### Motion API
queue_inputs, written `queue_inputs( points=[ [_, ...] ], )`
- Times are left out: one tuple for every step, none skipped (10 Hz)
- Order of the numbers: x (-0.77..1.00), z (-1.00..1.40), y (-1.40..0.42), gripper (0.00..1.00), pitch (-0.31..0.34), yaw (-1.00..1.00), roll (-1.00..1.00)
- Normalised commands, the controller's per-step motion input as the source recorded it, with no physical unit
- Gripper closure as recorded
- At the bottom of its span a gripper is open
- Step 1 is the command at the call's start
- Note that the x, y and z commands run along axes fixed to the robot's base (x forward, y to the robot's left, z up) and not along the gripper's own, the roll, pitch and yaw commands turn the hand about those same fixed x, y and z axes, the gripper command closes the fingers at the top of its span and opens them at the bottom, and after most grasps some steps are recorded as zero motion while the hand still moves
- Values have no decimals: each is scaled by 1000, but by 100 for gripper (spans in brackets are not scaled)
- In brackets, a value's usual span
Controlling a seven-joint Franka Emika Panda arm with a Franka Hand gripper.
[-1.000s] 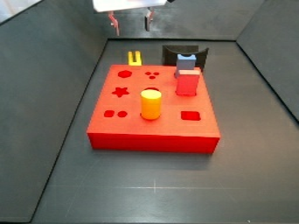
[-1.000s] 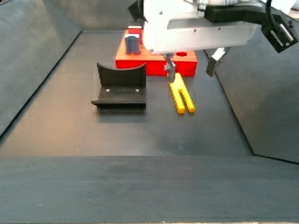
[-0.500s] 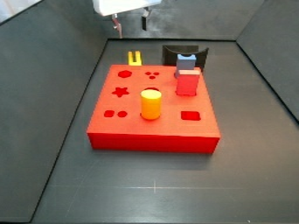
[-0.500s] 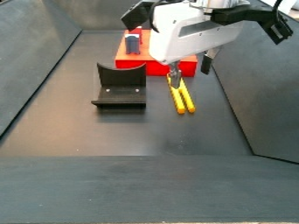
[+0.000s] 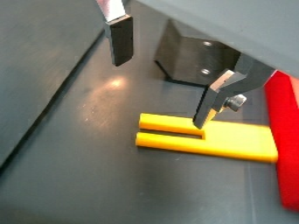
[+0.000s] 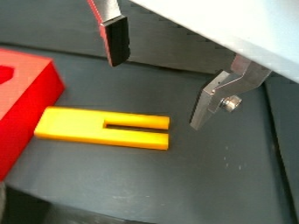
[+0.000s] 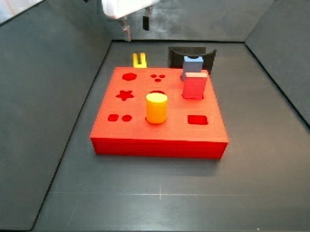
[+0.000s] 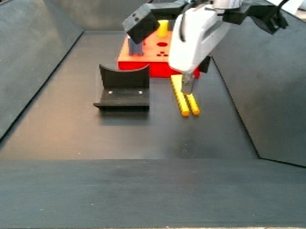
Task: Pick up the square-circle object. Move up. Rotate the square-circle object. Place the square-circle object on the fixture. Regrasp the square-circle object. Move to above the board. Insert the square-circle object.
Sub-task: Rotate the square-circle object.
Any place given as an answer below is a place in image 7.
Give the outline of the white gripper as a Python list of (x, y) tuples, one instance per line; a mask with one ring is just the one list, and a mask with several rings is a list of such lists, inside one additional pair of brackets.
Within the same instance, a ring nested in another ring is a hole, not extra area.
[(112, 19), (122, 18), (124, 41), (132, 41), (127, 15), (146, 8), (143, 15), (143, 30), (148, 31), (151, 5), (156, 4), (159, 1), (160, 0), (100, 0), (104, 15)]

